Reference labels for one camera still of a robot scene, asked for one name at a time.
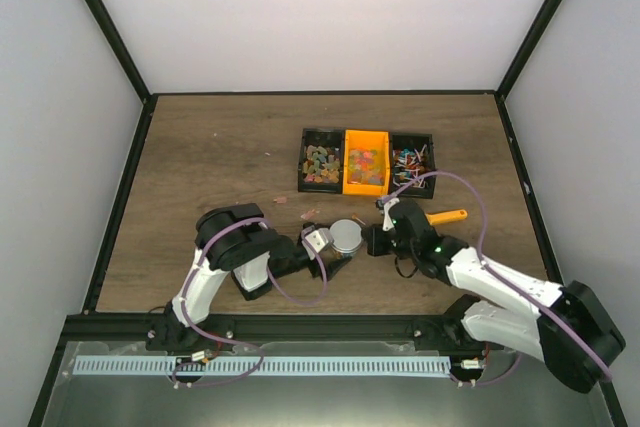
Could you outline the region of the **clear plastic cup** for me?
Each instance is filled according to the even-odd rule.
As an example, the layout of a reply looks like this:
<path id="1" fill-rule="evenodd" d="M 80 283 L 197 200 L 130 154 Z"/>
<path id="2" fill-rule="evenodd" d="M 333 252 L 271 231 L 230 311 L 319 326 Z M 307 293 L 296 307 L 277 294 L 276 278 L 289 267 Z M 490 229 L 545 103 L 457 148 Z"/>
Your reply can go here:
<path id="1" fill-rule="evenodd" d="M 351 259 L 361 250 L 361 245 L 357 245 L 350 248 L 341 248 L 339 246 L 333 246 L 332 250 L 334 252 L 334 256 L 338 259 Z"/>

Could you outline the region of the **black bin with lollipops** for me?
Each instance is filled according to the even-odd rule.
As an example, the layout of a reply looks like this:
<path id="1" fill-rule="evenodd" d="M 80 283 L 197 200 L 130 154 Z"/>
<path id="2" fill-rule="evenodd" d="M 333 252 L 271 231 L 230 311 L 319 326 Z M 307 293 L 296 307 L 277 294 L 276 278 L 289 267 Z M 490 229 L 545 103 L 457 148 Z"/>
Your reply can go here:
<path id="1" fill-rule="evenodd" d="M 391 132 L 389 158 L 389 192 L 393 193 L 420 175 L 436 169 L 432 135 Z"/>

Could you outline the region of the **orange plastic scoop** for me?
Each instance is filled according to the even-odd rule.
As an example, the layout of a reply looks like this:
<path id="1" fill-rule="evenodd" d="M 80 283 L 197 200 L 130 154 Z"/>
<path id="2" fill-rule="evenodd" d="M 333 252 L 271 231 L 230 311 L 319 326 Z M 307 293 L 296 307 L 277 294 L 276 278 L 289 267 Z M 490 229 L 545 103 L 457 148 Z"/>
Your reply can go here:
<path id="1" fill-rule="evenodd" d="M 426 213 L 425 216 L 430 225 L 438 226 L 464 221 L 468 217 L 468 212 L 464 209 L 457 209 L 438 213 Z"/>

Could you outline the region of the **black bin with popsicle candies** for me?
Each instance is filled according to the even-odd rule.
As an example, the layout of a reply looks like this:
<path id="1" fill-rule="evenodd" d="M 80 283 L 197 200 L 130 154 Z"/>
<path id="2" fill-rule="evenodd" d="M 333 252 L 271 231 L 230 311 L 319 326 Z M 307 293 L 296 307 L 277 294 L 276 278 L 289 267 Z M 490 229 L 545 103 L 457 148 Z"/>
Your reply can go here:
<path id="1" fill-rule="evenodd" d="M 344 129 L 304 128 L 297 167 L 299 192 L 343 193 Z"/>

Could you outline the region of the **yellow bin with star candies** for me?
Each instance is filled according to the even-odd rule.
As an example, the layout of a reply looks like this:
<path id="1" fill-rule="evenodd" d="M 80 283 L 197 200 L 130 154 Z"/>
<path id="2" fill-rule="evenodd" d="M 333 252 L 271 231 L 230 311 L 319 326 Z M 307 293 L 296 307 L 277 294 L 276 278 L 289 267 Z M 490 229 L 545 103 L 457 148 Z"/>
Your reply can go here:
<path id="1" fill-rule="evenodd" d="M 347 129 L 344 139 L 342 193 L 381 197 L 390 184 L 390 134 Z"/>

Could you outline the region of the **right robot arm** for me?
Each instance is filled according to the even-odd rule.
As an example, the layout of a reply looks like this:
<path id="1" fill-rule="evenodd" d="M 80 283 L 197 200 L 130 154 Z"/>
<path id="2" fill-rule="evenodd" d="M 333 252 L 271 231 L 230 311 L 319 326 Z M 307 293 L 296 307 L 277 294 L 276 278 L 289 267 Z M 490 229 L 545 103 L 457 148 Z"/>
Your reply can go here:
<path id="1" fill-rule="evenodd" d="M 465 350 L 476 341 L 499 344 L 542 362 L 566 387 L 588 393 L 612 378 L 626 341 L 595 292 L 516 271 L 430 224 L 411 199 L 376 202 L 382 221 L 363 234 L 373 256 L 408 259 L 422 275 L 468 291 L 462 313 L 444 325 L 447 343 Z"/>

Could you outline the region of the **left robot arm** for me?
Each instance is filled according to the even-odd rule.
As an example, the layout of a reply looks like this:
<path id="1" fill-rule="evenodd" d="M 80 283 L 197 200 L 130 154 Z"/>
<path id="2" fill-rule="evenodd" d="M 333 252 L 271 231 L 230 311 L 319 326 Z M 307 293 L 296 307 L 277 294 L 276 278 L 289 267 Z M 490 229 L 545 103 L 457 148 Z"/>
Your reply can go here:
<path id="1" fill-rule="evenodd" d="M 301 270 L 331 280 L 349 261 L 329 256 L 334 239 L 323 224 L 306 223 L 299 238 L 279 234 L 255 203 L 213 209 L 196 223 L 194 259 L 180 291 L 153 326 L 166 349 L 191 351 L 204 339 L 203 323 L 220 286 L 232 278 L 247 300 L 268 293 L 274 281 Z"/>

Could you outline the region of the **white round lid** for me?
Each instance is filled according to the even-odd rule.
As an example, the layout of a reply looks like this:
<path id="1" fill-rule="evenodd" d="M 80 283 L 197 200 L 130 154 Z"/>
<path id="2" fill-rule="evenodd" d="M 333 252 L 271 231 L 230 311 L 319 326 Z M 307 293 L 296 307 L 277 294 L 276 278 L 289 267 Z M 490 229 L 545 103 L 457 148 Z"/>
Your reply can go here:
<path id="1" fill-rule="evenodd" d="M 360 224 L 354 220 L 337 220 L 329 230 L 334 239 L 333 246 L 350 248 L 362 244 L 362 229 Z"/>

